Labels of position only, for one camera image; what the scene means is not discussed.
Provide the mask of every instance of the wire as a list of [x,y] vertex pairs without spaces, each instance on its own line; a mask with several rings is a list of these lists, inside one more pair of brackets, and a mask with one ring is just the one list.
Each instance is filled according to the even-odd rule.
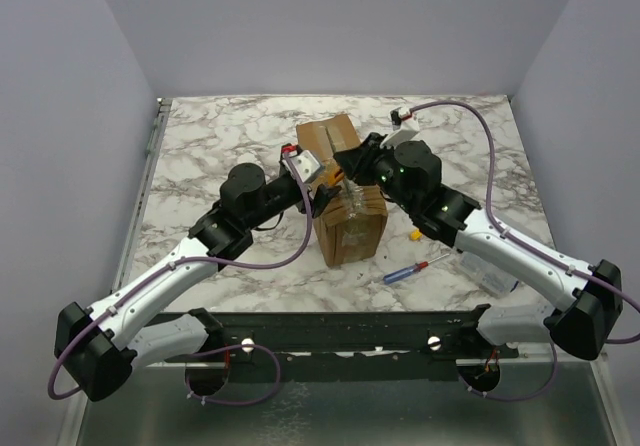
[[280,222],[282,221],[282,218],[283,218],[283,217],[284,217],[284,213],[283,213],[283,212],[281,212],[281,213],[278,215],[278,222],[277,222],[276,224],[274,224],[273,226],[269,226],[268,228],[260,228],[260,227],[257,227],[257,228],[253,228],[253,230],[254,230],[254,231],[258,231],[258,232],[260,232],[260,233],[262,233],[262,232],[264,232],[264,231],[273,231],[274,229],[276,229],[276,228],[280,225]]
[[[554,266],[557,266],[559,268],[568,270],[569,269],[569,265],[568,264],[565,264],[562,261],[559,261],[556,258],[554,258],[552,256],[549,256],[548,254],[544,253],[543,251],[538,250],[536,247],[531,246],[530,244],[526,243],[525,241],[522,241],[519,238],[515,237],[514,235],[512,235],[508,231],[505,231],[505,228],[502,227],[502,225],[498,222],[496,217],[493,215],[493,204],[492,204],[491,194],[492,194],[492,190],[493,190],[493,180],[494,180],[494,176],[495,176],[496,148],[495,148],[495,142],[493,140],[493,135],[491,134],[491,130],[489,129],[489,125],[487,124],[487,122],[484,119],[484,117],[482,116],[482,114],[480,114],[480,112],[476,108],[471,106],[470,104],[463,103],[462,101],[455,101],[455,100],[449,100],[449,99],[444,99],[444,100],[439,100],[439,101],[433,101],[433,102],[430,102],[430,103],[420,104],[418,106],[414,106],[413,108],[410,108],[409,111],[411,112],[411,114],[414,114],[414,113],[416,113],[418,111],[421,111],[423,109],[433,108],[433,107],[436,107],[436,106],[457,106],[457,107],[460,107],[460,108],[464,108],[467,111],[469,111],[471,114],[473,114],[478,119],[478,121],[482,125],[482,129],[484,129],[484,132],[485,132],[485,134],[487,136],[487,141],[489,143],[489,179],[487,180],[487,192],[486,192],[486,197],[485,197],[485,203],[486,203],[485,211],[486,211],[487,218],[489,219],[489,222],[493,225],[493,227],[496,228],[496,230],[499,233],[501,233],[503,236],[505,236],[509,240],[513,241],[515,244],[517,244],[518,246],[520,246],[524,250],[532,253],[534,256],[537,256],[537,257],[541,258],[542,260],[547,261],[550,264],[553,264]],[[573,274],[575,274],[579,278],[586,279],[588,281],[593,281],[594,283],[596,283],[599,286],[602,286],[606,290],[611,291],[614,294],[617,294],[623,300],[625,300],[627,303],[629,303],[636,311],[638,311],[640,313],[640,304],[637,303],[631,296],[629,296],[628,294],[624,293],[623,291],[620,291],[619,289],[617,289],[614,286],[610,285],[609,283],[601,280],[600,278],[596,278],[595,276],[591,276],[589,274],[583,273],[582,271],[574,270]],[[640,334],[637,334],[637,335],[632,336],[630,338],[610,339],[610,340],[607,340],[607,343],[609,343],[609,344],[627,344],[627,343],[636,342],[638,340],[640,340]],[[517,401],[526,401],[528,399],[533,399],[533,398],[536,398],[536,397],[540,396],[541,394],[544,394],[545,392],[547,392],[549,390],[549,388],[551,388],[551,385],[553,384],[553,382],[556,379],[557,372],[558,372],[558,353],[556,351],[556,348],[555,348],[555,345],[553,344],[553,342],[551,343],[551,352],[553,354],[553,369],[551,371],[551,376],[549,376],[549,379],[547,380],[547,382],[539,390],[537,390],[534,393],[528,394],[526,396],[515,397],[515,398],[505,398],[505,397],[502,397],[502,396],[496,396],[496,395],[492,395],[492,394],[482,393],[480,391],[477,391],[477,390],[473,389],[471,386],[469,386],[467,384],[467,382],[461,376],[460,376],[460,379],[462,380],[462,382],[464,384],[467,385],[467,389],[469,390],[469,392],[471,392],[473,394],[476,394],[478,396],[482,396],[484,398],[493,399],[495,401],[502,401],[502,402],[517,402]]]
[[[468,110],[471,114],[473,114],[478,119],[478,121],[480,121],[480,124],[482,125],[482,129],[484,129],[484,132],[487,135],[487,140],[489,141],[489,180],[488,180],[488,184],[487,184],[487,193],[486,193],[486,198],[485,198],[485,203],[486,203],[485,211],[486,211],[486,214],[487,214],[487,218],[489,219],[489,222],[493,225],[494,228],[496,228],[496,230],[501,235],[503,235],[506,238],[510,239],[512,242],[514,242],[515,244],[520,246],[522,249],[530,252],[534,256],[537,256],[538,258],[546,261],[549,264],[553,264],[554,266],[556,266],[558,268],[561,268],[561,269],[564,269],[564,270],[568,271],[570,269],[568,264],[565,264],[564,262],[554,258],[553,256],[550,256],[550,255],[546,254],[545,252],[540,251],[535,246],[531,246],[526,241],[523,241],[520,238],[518,238],[518,237],[514,236],[513,234],[509,233],[508,231],[505,231],[505,228],[502,227],[502,225],[498,222],[496,217],[493,215],[493,206],[492,206],[491,194],[492,194],[492,189],[493,189],[493,179],[494,179],[494,176],[495,176],[496,150],[495,150],[495,143],[493,141],[493,136],[491,135],[491,131],[489,130],[489,125],[487,124],[485,119],[482,117],[480,112],[476,108],[474,108],[473,106],[471,106],[471,105],[469,105],[467,103],[463,103],[461,101],[449,100],[449,99],[440,100],[440,101],[433,101],[431,103],[420,104],[418,106],[414,106],[413,108],[410,108],[409,111],[411,112],[411,114],[413,114],[413,113],[415,113],[417,111],[420,111],[420,110],[423,110],[423,109],[432,108],[432,107],[435,107],[435,106],[445,106],[445,105],[446,106],[458,106],[458,107],[461,107],[461,108],[464,108],[464,109]],[[579,278],[585,279],[587,281],[591,281],[591,282],[597,284],[598,286],[603,287],[607,291],[618,295],[624,301],[626,301],[629,305],[631,305],[631,307],[633,307],[633,309],[635,309],[638,313],[640,313],[640,303],[637,302],[635,299],[633,299],[631,296],[629,296],[624,291],[621,291],[621,290],[617,289],[616,287],[612,286],[611,284],[607,283],[606,281],[603,281],[600,278],[596,278],[595,276],[592,276],[592,275],[590,275],[588,273],[585,273],[583,271],[574,270],[573,274],[575,274]],[[608,339],[606,342],[608,344],[630,344],[630,343],[635,343],[637,341],[640,341],[640,333],[636,334],[635,336],[630,336],[628,338]]]
[[473,389],[471,386],[469,386],[469,383],[467,383],[462,376],[458,375],[458,377],[460,378],[460,381],[462,381],[462,383],[467,387],[467,391],[469,391],[471,394],[475,394],[476,396],[480,396],[485,399],[491,399],[493,401],[500,401],[503,403],[517,403],[520,401],[528,401],[530,399],[537,398],[538,396],[542,396],[544,393],[549,391],[554,381],[556,380],[556,377],[558,376],[558,352],[556,351],[556,347],[553,343],[551,343],[550,345],[551,345],[551,354],[553,355],[553,364],[551,366],[552,368],[551,374],[549,375],[549,379],[547,379],[547,382],[544,383],[544,385],[540,389],[538,389],[537,391],[534,391],[533,393],[526,394],[524,396],[516,396],[513,398],[509,398],[506,396],[500,396],[497,394],[481,392],[481,391],[478,391],[477,389]]
[[203,406],[204,406],[205,403],[221,404],[223,406],[253,406],[254,404],[261,403],[261,402],[269,399],[271,396],[275,395],[278,392],[278,388],[280,386],[280,378],[282,377],[282,370],[281,370],[281,367],[280,367],[280,362],[278,361],[278,357],[275,355],[275,353],[273,351],[271,351],[269,348],[266,348],[265,346],[261,346],[259,344],[251,344],[251,345],[233,344],[231,346],[225,346],[224,348],[218,348],[218,349],[213,349],[211,351],[204,351],[204,352],[201,352],[201,353],[190,354],[189,357],[191,357],[191,358],[203,358],[205,356],[224,353],[226,351],[233,351],[233,350],[242,349],[242,348],[259,349],[260,351],[263,351],[263,352],[267,353],[269,355],[269,357],[273,360],[273,364],[276,367],[276,378],[273,381],[273,385],[271,386],[269,391],[267,391],[265,394],[263,394],[259,398],[249,399],[247,401],[229,401],[229,400],[226,400],[226,399],[215,399],[212,396],[200,396],[200,395],[194,393],[193,389],[191,388],[191,381],[189,380],[189,377],[187,376],[187,378],[185,379],[185,384],[187,386],[187,389],[189,390],[189,394],[187,395],[187,399],[191,399],[191,398],[199,399]]
[[[304,203],[304,209],[305,209],[306,218],[307,218],[304,239],[302,240],[302,243],[300,244],[300,247],[297,249],[297,251],[293,253],[289,258],[284,259],[282,261],[278,261],[277,263],[272,263],[272,264],[241,263],[238,261],[231,261],[229,259],[210,258],[208,256],[192,256],[189,258],[176,260],[174,262],[175,267],[181,266],[183,264],[189,264],[189,263],[217,263],[217,264],[224,264],[225,266],[235,266],[237,268],[265,270],[265,269],[281,268],[283,266],[286,266],[294,262],[296,259],[300,257],[300,255],[304,252],[307,245],[309,244],[309,240],[311,239],[311,230],[312,230],[312,224],[313,224],[313,218],[311,216],[311,201],[309,200],[309,195],[307,194],[307,187],[305,186],[304,182],[300,178],[300,175],[298,174],[298,171],[293,165],[293,162],[289,157],[289,153],[284,152],[283,157],[284,157],[284,160],[287,162],[287,165],[289,166],[289,171],[291,171],[291,173],[293,174],[293,178],[296,180],[296,184],[298,185],[298,188],[300,188],[300,192],[302,194],[302,201]],[[165,273],[171,271],[172,268],[174,268],[174,266],[166,265],[160,268],[159,270],[157,270],[156,272],[150,274],[144,280],[140,281],[140,283],[134,286],[129,292],[124,294],[122,298],[120,298],[116,303],[114,303],[113,307],[116,310],[121,309],[124,306],[124,304],[127,303],[127,301],[129,301],[132,297],[134,297],[136,294],[138,294],[140,291],[146,288],[150,283],[152,283],[153,281],[155,281]],[[60,369],[62,369],[62,365],[68,359],[68,357],[70,356],[74,348],[81,341],[83,341],[95,328],[97,328],[100,325],[100,323],[102,323],[109,316],[111,316],[111,314],[112,313],[110,311],[105,311],[96,319],[94,319],[82,331],[80,331],[78,335],[75,338],[73,338],[71,342],[67,345],[67,347],[64,348],[64,350],[60,353],[60,356],[58,357],[55,364],[53,365],[53,369],[51,370],[51,374],[49,375],[49,381],[47,383],[47,394],[51,399],[54,399],[54,400],[67,399],[73,396],[74,394],[80,392],[81,388],[78,386],[64,393],[56,393],[55,391],[56,378],[58,376],[58,373],[60,372]]]
[[493,351],[491,351],[491,356],[489,356],[487,358],[487,360],[484,363],[484,370],[485,372],[489,372],[489,363],[491,362],[491,360],[493,359],[493,357],[496,355],[498,351],[498,348],[493,348]]

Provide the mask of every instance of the red clip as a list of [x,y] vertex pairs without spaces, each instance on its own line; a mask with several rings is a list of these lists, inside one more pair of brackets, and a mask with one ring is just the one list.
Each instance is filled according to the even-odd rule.
[[283,146],[280,151],[282,153],[295,153],[297,151],[297,146],[295,144],[290,144],[288,146]]

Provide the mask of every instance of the yellow object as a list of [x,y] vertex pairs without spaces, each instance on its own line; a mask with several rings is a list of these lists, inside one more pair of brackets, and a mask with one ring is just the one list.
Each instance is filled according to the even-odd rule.
[[409,237],[411,238],[411,241],[417,241],[422,237],[422,233],[420,232],[419,229],[416,229],[413,233],[409,235]]
[[332,171],[331,174],[329,174],[329,177],[327,178],[327,184],[329,185],[330,188],[332,188],[343,179],[344,179],[344,172],[340,168],[338,168]]

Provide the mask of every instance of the screwdriver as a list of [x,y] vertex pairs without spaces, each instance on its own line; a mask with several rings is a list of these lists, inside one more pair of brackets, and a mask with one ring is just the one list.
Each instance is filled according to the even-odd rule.
[[446,258],[450,254],[451,253],[443,254],[442,256],[438,256],[436,259],[433,259],[431,261],[423,261],[421,263],[416,263],[407,268],[399,269],[398,271],[394,271],[393,273],[387,274],[385,277],[382,278],[382,281],[384,282],[384,284],[395,283],[396,281],[400,281],[401,279],[404,279],[406,277],[411,276],[412,274],[422,271],[427,266],[435,263],[436,261],[440,261],[441,259]]

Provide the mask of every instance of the metal frame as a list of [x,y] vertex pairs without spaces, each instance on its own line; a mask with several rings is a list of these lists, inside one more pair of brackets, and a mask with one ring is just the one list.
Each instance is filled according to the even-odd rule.
[[160,146],[164,139],[169,113],[171,112],[171,99],[158,98],[158,103],[158,115],[153,120],[149,142],[147,143],[147,161],[142,175],[142,183],[140,184],[138,196],[136,197],[136,207],[129,223],[124,251],[120,257],[115,282],[111,288],[112,292],[117,291],[126,285],[129,279],[129,274],[131,274],[133,252],[138,241],[138,236],[140,235],[140,230],[142,229],[142,218],[144,211],[147,208],[149,192],[151,190],[151,184],[153,183],[153,175],[156,171],[158,158],[160,156]]

